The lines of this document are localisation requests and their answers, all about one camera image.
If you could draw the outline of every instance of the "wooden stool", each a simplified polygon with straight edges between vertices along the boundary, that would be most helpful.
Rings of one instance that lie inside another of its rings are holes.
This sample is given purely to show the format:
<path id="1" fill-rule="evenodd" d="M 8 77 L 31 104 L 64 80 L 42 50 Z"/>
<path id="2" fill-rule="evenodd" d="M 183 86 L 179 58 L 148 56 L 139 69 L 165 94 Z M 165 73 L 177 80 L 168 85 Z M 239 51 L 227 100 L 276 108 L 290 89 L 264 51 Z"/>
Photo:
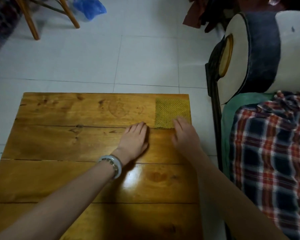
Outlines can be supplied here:
<path id="1" fill-rule="evenodd" d="M 73 23 L 73 25 L 76 27 L 76 28 L 80 28 L 80 25 L 79 23 L 77 22 L 77 20 L 75 19 L 75 17 L 73 16 L 72 14 L 72 11 L 70 10 L 70 8 L 68 7 L 67 3 L 65 0 L 59 0 L 58 3 L 61 5 L 61 7 L 63 8 L 64 11 L 62 10 L 59 10 L 58 8 L 55 8 L 55 7 L 52 7 L 42 1 L 39 1 L 39 0 L 30 0 L 31 2 L 33 3 L 36 3 L 38 5 L 41 5 L 43 7 L 46 7 L 46 8 L 49 8 L 53 11 L 56 11 L 56 12 L 59 12 L 59 13 L 62 13 L 64 15 L 67 15 L 69 17 L 69 19 L 71 20 L 71 22 Z M 18 5 L 20 6 L 20 9 L 21 11 L 23 12 L 24 14 L 24 17 L 25 17 L 25 20 L 30 28 L 30 31 L 32 33 L 32 36 L 35 40 L 40 40 L 40 37 L 39 37 L 39 34 L 38 34 L 38 31 L 35 27 L 35 24 L 33 23 L 33 20 L 31 18 L 31 15 L 30 15 L 30 11 L 29 11 L 29 7 L 28 7 L 28 4 L 25 0 L 16 0 L 16 2 L 18 3 Z"/>

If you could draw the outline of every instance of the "person's left arm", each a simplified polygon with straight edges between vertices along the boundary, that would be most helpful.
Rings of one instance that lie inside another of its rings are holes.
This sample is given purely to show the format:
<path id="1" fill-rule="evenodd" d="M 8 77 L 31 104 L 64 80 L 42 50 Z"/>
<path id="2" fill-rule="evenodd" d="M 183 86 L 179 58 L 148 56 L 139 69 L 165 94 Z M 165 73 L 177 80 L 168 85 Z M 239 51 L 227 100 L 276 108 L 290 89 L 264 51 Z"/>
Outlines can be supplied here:
<path id="1" fill-rule="evenodd" d="M 144 122 L 125 130 L 117 149 L 112 152 L 122 166 L 136 159 L 147 148 L 146 132 Z M 114 175 L 114 168 L 109 162 L 97 163 L 2 231 L 0 240 L 59 239 Z"/>

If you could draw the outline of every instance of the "person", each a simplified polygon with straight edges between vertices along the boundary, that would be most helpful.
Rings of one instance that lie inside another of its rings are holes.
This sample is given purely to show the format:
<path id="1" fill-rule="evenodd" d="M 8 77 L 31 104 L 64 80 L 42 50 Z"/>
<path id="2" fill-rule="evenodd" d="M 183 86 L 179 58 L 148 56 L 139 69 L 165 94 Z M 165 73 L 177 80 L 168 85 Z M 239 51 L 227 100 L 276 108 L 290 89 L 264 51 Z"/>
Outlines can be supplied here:
<path id="1" fill-rule="evenodd" d="M 288 239 L 212 164 L 200 146 L 200 139 L 194 127 L 182 117 L 173 120 L 173 123 L 176 131 L 172 137 L 173 145 L 195 168 L 206 194 L 215 203 L 232 235 L 237 240 Z M 121 161 L 122 166 L 136 159 L 147 149 L 147 129 L 147 125 L 140 122 L 124 131 L 118 147 L 112 152 L 112 155 Z M 114 175 L 114 167 L 108 161 L 96 163 L 2 231 L 0 240 L 59 239 Z"/>

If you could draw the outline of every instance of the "blue plastic bag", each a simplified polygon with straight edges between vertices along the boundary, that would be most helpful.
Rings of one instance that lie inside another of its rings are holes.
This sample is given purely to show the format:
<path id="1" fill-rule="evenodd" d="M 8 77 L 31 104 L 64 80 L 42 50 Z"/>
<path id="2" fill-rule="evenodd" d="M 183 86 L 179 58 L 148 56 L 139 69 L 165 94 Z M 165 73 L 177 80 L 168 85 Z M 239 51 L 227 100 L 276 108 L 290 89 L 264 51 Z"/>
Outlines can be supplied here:
<path id="1" fill-rule="evenodd" d="M 107 13 L 106 8 L 99 0 L 73 0 L 73 6 L 82 12 L 89 21 L 97 15 Z"/>

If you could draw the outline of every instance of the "person's right arm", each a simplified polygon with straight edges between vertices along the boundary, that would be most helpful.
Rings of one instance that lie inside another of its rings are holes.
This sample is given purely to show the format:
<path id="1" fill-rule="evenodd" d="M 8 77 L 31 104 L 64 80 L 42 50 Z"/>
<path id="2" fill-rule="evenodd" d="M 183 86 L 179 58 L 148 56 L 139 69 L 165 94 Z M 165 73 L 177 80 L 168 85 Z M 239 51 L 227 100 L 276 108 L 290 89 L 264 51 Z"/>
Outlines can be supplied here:
<path id="1" fill-rule="evenodd" d="M 195 168 L 205 193 L 223 216 L 237 240 L 277 240 L 288 238 L 239 190 L 201 148 L 196 130 L 184 118 L 173 121 L 176 134 L 172 142 Z"/>

